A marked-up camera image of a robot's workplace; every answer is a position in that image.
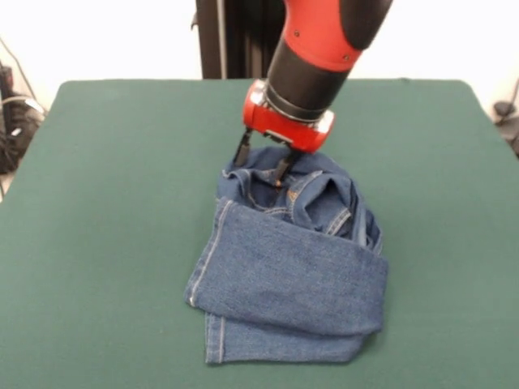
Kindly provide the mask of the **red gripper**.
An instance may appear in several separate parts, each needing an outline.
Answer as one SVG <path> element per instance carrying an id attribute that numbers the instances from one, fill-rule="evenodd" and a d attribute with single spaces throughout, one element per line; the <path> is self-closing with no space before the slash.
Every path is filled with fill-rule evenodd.
<path id="1" fill-rule="evenodd" d="M 255 79 L 247 91 L 242 118 L 246 129 L 234 155 L 233 166 L 241 167 L 248 159 L 253 130 L 292 147 L 277 164 L 275 186 L 282 186 L 286 174 L 300 159 L 301 152 L 317 152 L 326 142 L 335 124 L 335 113 L 326 110 L 316 122 L 300 122 L 277 112 L 266 97 L 267 86 Z"/>

